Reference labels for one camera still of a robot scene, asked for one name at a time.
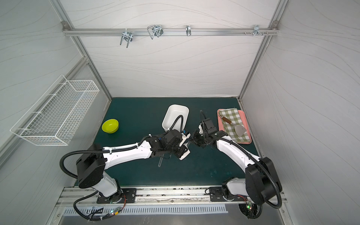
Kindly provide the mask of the green bowl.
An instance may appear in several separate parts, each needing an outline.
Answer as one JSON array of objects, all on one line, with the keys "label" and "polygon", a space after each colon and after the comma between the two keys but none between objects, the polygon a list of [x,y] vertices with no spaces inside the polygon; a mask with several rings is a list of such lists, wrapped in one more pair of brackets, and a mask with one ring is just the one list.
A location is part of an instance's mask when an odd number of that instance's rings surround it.
[{"label": "green bowl", "polygon": [[102,131],[113,134],[119,129],[119,122],[116,119],[109,119],[102,124]]}]

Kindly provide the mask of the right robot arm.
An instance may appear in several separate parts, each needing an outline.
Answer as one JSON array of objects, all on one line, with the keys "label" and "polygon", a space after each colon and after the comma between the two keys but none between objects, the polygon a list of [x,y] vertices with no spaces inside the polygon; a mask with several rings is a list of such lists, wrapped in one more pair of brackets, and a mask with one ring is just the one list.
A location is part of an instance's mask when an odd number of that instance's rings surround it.
[{"label": "right robot arm", "polygon": [[265,203],[274,209],[282,207],[283,188],[272,160],[250,153],[225,131],[217,130],[203,111],[200,111],[200,125],[192,135],[191,142],[202,148],[208,145],[216,147],[245,173],[244,180],[229,178],[221,187],[208,188],[205,193],[210,195],[211,201],[243,200],[239,208],[248,219],[259,218]]}]

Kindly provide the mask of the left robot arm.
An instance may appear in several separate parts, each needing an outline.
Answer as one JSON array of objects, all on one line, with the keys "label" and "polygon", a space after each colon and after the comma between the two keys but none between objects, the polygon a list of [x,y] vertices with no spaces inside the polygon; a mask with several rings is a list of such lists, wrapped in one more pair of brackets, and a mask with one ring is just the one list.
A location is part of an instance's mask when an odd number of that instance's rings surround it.
[{"label": "left robot arm", "polygon": [[183,160],[189,153],[185,142],[191,134],[185,130],[183,115],[176,117],[171,127],[163,134],[147,135],[140,142],[117,146],[101,147],[93,144],[87,150],[72,151],[60,159],[60,169],[68,176],[78,180],[79,188],[92,188],[94,193],[82,197],[73,203],[73,208],[78,215],[87,221],[101,221],[112,218],[124,208],[118,207],[110,213],[99,218],[94,213],[85,215],[77,203],[96,194],[101,194],[110,203],[126,201],[126,195],[120,188],[118,181],[106,173],[106,170],[116,165],[137,160],[161,157],[166,153]]}]

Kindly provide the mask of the white vent strip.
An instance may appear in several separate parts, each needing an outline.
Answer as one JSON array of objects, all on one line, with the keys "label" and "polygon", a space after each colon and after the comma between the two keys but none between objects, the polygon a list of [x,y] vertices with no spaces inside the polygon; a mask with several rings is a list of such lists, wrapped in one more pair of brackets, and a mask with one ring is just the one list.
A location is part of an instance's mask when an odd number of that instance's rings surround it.
[{"label": "white vent strip", "polygon": [[[89,206],[79,207],[84,215],[98,211],[95,215],[106,215],[114,211],[114,207]],[[226,214],[228,210],[225,204],[186,204],[186,205],[127,205],[120,215],[202,215],[202,214]],[[64,216],[78,216],[72,207],[66,207]]]}]

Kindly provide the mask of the metal hook clamp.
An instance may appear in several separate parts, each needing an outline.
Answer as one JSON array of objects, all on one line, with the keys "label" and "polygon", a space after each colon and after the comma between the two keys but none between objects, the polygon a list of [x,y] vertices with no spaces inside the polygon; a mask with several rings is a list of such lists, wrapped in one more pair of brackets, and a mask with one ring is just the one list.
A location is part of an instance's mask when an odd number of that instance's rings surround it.
[{"label": "metal hook clamp", "polygon": [[161,25],[150,25],[147,27],[147,31],[151,39],[154,39],[155,37],[159,38],[164,33]]},{"label": "metal hook clamp", "polygon": [[128,32],[127,30],[125,30],[122,33],[120,45],[122,45],[123,43],[126,43],[126,48],[128,48],[130,42],[132,42],[132,41],[133,41],[133,34],[131,32]]},{"label": "metal hook clamp", "polygon": [[245,35],[252,35],[252,36],[254,37],[254,36],[264,36],[264,35],[268,34],[268,32],[266,32],[266,31],[262,32],[262,31],[260,30],[259,26],[256,25],[256,26],[253,28],[252,31],[250,31],[250,32],[244,32],[244,34],[245,34]]},{"label": "metal hook clamp", "polygon": [[190,37],[191,36],[191,27],[190,27],[190,25],[186,25],[185,29],[186,29],[186,36]]}]

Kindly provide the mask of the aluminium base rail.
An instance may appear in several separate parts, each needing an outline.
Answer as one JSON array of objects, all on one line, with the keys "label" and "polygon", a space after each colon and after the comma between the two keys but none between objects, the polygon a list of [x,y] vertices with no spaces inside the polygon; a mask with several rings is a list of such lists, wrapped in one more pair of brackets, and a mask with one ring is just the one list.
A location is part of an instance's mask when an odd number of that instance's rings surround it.
[{"label": "aluminium base rail", "polygon": [[[212,202],[215,198],[210,195],[210,187],[205,186],[122,186],[123,192],[129,188],[135,188],[135,193],[130,193],[130,205],[176,205],[176,204],[244,204],[245,200],[241,197],[235,197],[233,201],[226,201],[222,197],[216,197],[217,201]],[[55,206],[66,207],[72,206],[73,202],[79,198],[94,193],[92,188],[81,189],[79,187],[65,187]]]}]

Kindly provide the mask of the aluminium top rail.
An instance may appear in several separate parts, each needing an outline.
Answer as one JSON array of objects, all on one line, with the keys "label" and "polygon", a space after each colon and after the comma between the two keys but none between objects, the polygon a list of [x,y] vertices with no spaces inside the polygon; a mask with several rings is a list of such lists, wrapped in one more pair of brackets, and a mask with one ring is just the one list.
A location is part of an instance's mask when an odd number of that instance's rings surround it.
[{"label": "aluminium top rail", "polygon": [[[120,37],[127,30],[134,37],[149,37],[147,28],[140,29],[72,29],[64,30],[63,33],[68,37]],[[194,28],[191,27],[191,36],[245,36],[244,32],[251,32],[253,28]],[[262,32],[268,32],[264,36],[276,36],[278,29],[260,28]],[[186,29],[183,28],[163,28],[163,37],[186,37]]]}]

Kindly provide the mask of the white rectangular tray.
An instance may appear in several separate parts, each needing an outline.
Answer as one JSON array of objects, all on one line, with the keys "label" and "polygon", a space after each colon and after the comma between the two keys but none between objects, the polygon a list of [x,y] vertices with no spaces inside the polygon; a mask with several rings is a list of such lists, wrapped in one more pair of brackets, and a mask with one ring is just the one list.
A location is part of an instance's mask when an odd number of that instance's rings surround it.
[{"label": "white rectangular tray", "polygon": [[[187,122],[188,114],[189,114],[189,108],[186,106],[181,106],[181,105],[169,106],[162,122],[162,127],[164,131],[176,129],[181,132],[181,129],[184,130]],[[182,119],[179,118],[175,126],[171,129],[171,126],[175,122],[176,118],[180,115],[183,116],[183,122]]]}]

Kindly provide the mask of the green table mat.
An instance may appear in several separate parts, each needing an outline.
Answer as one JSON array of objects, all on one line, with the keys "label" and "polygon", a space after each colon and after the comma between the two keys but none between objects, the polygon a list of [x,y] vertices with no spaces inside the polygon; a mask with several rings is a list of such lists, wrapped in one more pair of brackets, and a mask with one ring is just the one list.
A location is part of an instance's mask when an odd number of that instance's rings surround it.
[{"label": "green table mat", "polygon": [[[117,119],[118,131],[97,132],[94,142],[101,146],[121,146],[140,141],[148,134],[164,132],[162,121],[169,106],[177,104],[189,108],[186,129],[194,132],[200,124],[200,111],[217,124],[218,109],[239,108],[236,98],[113,98],[105,109],[104,120]],[[220,185],[229,178],[244,178],[240,167],[226,154],[207,146],[190,145],[190,154],[179,160],[165,155],[161,167],[159,157],[138,159],[116,165],[107,170],[121,186]]]}]

